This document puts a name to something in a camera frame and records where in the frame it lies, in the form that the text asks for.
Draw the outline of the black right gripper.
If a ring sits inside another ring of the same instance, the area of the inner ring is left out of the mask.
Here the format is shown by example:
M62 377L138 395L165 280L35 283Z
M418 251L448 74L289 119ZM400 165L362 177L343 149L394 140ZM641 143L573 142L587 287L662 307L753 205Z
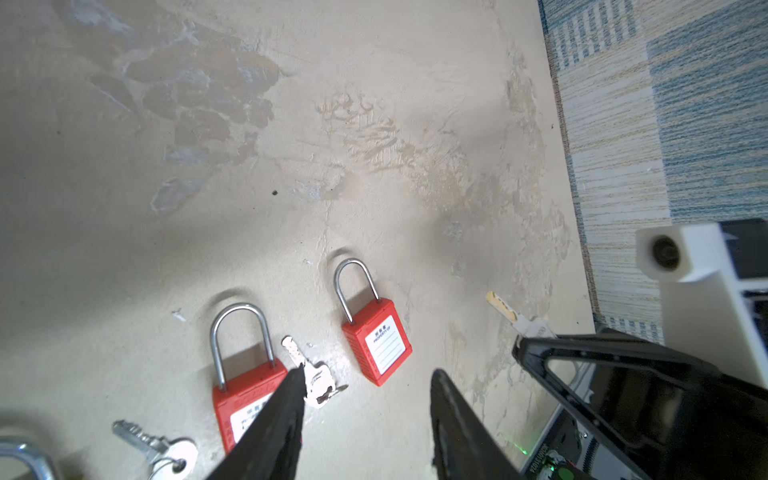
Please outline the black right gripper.
M622 333L522 338L512 355L563 406L529 452L527 479L767 476L762 387Z

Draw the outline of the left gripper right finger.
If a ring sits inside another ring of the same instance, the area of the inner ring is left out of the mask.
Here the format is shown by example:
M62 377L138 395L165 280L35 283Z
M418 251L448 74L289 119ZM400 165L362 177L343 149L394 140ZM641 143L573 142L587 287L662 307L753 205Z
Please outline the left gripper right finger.
M523 479L443 369L430 380L438 479Z

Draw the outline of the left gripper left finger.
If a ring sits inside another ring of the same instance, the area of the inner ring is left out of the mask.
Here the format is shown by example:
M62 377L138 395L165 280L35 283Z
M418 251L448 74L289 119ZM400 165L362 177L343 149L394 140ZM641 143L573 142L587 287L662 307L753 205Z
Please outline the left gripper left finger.
M294 479L302 447L305 395L304 369L294 368L208 479Z

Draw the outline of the silver brass padlock key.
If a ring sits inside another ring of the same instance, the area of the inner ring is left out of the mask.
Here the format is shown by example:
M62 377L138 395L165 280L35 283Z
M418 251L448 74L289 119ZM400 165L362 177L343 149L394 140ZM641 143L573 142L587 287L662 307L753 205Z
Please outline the silver brass padlock key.
M112 432L146 458L148 479L187 479L195 469L199 450L189 438L154 436L127 420L114 421Z

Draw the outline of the brass padlock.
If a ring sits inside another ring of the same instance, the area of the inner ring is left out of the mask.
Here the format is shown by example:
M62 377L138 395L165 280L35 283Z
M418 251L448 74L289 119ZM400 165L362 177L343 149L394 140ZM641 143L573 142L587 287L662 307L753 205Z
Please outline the brass padlock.
M35 443L19 437L1 438L1 457L23 463L37 480L57 480L61 475L52 458Z

